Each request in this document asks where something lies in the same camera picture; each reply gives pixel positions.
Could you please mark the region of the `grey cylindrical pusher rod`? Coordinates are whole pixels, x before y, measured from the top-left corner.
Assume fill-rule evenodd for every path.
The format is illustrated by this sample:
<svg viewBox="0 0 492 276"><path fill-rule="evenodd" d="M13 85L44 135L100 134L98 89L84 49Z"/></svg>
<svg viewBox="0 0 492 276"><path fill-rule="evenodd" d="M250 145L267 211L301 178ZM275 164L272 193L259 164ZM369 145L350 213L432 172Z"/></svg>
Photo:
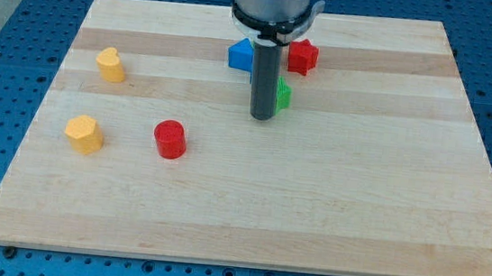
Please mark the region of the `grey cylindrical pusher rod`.
<svg viewBox="0 0 492 276"><path fill-rule="evenodd" d="M280 46L254 43L251 68L251 105L253 118L266 121L276 114Z"/></svg>

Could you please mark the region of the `black silver tool flange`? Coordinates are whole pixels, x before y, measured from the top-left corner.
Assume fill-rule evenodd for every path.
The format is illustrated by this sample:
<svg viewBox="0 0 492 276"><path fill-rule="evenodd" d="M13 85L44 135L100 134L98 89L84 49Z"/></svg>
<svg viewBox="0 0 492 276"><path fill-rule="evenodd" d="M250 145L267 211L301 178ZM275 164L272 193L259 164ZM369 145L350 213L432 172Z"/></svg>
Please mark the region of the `black silver tool flange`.
<svg viewBox="0 0 492 276"><path fill-rule="evenodd" d="M248 16L237 4L233 4L232 21L251 41L264 46L285 47L310 29L315 17L324 10L324 6L325 1L320 0L309 5L297 18L275 23Z"/></svg>

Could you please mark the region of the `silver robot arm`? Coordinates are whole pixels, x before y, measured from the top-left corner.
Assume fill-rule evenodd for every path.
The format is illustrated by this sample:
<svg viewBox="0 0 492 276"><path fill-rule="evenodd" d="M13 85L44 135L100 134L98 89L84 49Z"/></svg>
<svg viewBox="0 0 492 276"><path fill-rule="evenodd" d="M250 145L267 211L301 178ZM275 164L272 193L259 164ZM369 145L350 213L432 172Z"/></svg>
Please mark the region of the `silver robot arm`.
<svg viewBox="0 0 492 276"><path fill-rule="evenodd" d="M319 0L233 0L236 27L253 43L251 116L267 121L277 113L283 48L305 34L324 10Z"/></svg>

